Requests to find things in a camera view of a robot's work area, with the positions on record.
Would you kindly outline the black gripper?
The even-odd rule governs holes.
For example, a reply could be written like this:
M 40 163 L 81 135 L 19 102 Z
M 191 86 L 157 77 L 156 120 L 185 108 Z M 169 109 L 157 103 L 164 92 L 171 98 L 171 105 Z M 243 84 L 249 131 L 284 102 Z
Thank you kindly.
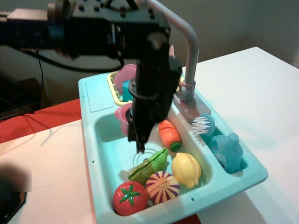
M 136 141 L 137 153 L 144 153 L 153 126 L 167 117 L 179 83 L 181 62 L 169 56 L 169 49 L 167 37 L 154 32 L 137 58 L 136 75 L 129 84 L 133 104 L 126 112 L 128 141 Z

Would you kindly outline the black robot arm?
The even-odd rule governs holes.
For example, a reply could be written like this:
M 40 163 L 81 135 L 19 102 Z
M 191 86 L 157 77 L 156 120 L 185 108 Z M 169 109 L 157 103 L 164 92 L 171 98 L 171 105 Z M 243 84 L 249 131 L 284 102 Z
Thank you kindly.
M 0 43 L 36 56 L 53 49 L 62 56 L 107 56 L 122 63 L 135 59 L 129 83 L 132 108 L 126 113 L 128 140 L 145 150 L 153 126 L 166 119 L 182 73 L 169 55 L 170 26 L 163 12 L 140 9 L 130 0 L 115 8 L 111 1 L 58 0 L 47 10 L 15 9 L 0 14 Z

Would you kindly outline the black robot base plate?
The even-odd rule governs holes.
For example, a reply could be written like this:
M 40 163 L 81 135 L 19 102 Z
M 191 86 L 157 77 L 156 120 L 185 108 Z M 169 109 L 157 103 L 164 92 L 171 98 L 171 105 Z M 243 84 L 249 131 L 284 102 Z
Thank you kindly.
M 7 224 L 25 204 L 27 192 L 0 193 L 0 223 Z

